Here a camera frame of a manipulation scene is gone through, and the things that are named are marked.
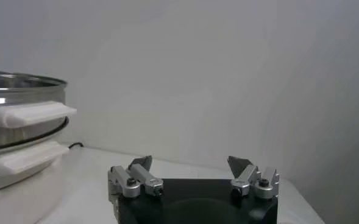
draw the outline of white pot handle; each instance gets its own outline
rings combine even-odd
[[[69,149],[56,141],[47,141],[23,150],[0,154],[0,176],[17,175],[56,159]]]
[[[26,127],[75,113],[76,109],[54,101],[4,106],[0,107],[0,127]]]

